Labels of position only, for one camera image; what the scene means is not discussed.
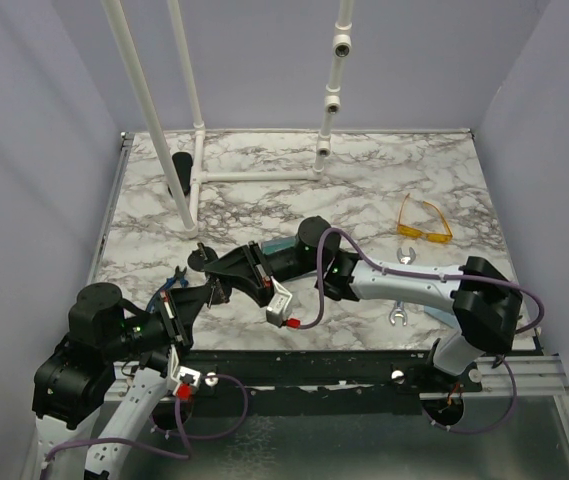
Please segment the blue-grey glasses case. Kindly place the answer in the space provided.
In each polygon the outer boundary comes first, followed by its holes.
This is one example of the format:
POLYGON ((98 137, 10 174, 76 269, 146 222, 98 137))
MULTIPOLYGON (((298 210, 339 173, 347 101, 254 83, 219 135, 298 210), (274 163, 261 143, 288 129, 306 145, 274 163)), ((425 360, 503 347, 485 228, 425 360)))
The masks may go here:
POLYGON ((295 237, 280 237, 264 241, 260 244, 260 248, 265 255, 272 255, 282 250, 286 250, 295 246, 295 237))

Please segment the black cylinder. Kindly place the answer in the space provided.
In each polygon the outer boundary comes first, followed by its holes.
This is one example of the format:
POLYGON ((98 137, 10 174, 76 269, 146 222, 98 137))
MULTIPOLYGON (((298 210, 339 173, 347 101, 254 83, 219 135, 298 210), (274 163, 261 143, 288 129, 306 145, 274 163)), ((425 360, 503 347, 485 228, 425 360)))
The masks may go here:
POLYGON ((193 168, 193 157, 190 153, 179 151, 172 155, 172 162, 177 173, 182 193, 188 196, 191 191, 191 173, 193 168))

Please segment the blue cloth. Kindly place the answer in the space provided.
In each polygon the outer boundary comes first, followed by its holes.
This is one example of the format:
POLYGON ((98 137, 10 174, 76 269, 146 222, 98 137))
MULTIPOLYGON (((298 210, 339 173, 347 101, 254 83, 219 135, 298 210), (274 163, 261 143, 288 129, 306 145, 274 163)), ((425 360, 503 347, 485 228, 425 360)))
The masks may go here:
POLYGON ((432 317, 435 320, 438 320, 439 322, 451 327, 451 328, 458 328, 459 324, 457 321, 457 318, 455 317, 454 314, 440 310, 440 309, 436 309, 433 307, 429 307, 429 306, 425 306, 423 308, 423 311, 425 314, 427 314, 428 316, 432 317))

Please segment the black wire-frame sunglasses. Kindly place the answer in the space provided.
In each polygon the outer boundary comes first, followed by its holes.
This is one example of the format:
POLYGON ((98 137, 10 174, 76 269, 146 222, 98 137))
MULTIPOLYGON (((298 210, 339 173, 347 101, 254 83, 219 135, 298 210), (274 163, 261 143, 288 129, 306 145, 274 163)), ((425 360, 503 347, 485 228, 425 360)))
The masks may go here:
POLYGON ((208 273, 205 267, 218 259, 216 251, 206 246, 202 242, 198 242, 196 248, 189 254, 187 263, 188 267, 196 272, 205 275, 206 283, 211 288, 211 296, 208 301, 208 307, 212 305, 227 304, 230 300, 230 294, 225 290, 225 285, 214 274, 208 273))

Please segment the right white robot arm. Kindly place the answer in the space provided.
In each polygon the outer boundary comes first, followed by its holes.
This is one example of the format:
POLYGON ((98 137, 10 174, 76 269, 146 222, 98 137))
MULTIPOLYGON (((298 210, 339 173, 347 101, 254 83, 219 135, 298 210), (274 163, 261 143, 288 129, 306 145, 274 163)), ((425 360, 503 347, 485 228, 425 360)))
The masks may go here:
POLYGON ((341 248, 349 235, 320 216, 304 219, 291 246, 273 253, 250 242, 203 262, 205 275, 237 289, 265 308, 268 323, 308 330, 292 314, 292 295, 284 282, 316 276, 325 301, 393 300, 434 308, 455 317, 452 334, 436 341, 423 367, 425 383, 445 391, 466 367, 484 354, 502 356, 512 349, 522 294, 487 260, 471 256, 462 266, 412 267, 373 260, 359 246, 341 248))

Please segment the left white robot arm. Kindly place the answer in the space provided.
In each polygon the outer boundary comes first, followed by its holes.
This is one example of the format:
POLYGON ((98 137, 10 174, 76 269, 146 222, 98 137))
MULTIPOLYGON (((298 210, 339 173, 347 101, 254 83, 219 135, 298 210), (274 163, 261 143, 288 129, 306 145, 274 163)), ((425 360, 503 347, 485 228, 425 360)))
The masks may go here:
POLYGON ((34 377, 36 479, 116 479, 166 396, 188 402, 204 382, 185 356, 209 284, 161 292, 152 311, 111 283, 77 295, 69 328, 34 377))

